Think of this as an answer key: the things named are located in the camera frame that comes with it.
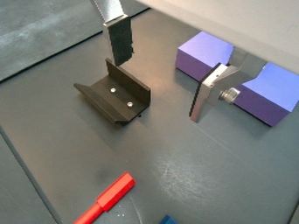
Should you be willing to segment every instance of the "gray table surface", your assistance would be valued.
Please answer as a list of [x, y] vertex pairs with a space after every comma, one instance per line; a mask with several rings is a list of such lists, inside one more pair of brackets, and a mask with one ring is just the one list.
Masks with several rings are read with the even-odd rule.
[[0, 127], [0, 223], [55, 224]]
[[219, 103], [188, 118], [196, 81], [175, 70], [199, 31], [154, 10], [134, 19], [123, 68], [152, 89], [150, 109], [114, 126], [72, 86], [107, 75], [96, 36], [0, 85], [0, 123], [48, 203], [72, 223], [118, 176], [136, 186], [95, 223], [287, 223], [299, 198], [299, 108], [274, 128]]

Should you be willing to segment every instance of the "purple block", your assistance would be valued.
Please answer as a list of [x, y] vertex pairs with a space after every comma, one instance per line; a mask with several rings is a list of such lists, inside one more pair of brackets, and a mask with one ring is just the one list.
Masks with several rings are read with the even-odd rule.
[[232, 47], [208, 33], [200, 32], [179, 47], [175, 65], [199, 81], [219, 62], [227, 65]]
[[259, 76], [238, 86], [238, 90], [235, 104], [275, 126], [299, 101], [299, 76], [268, 63]]
[[[227, 64], [231, 52], [232, 45], [202, 32], [179, 47], [176, 67], [200, 81], [219, 62]], [[268, 63], [259, 76], [238, 89], [235, 104], [275, 126], [299, 101], [299, 76]]]

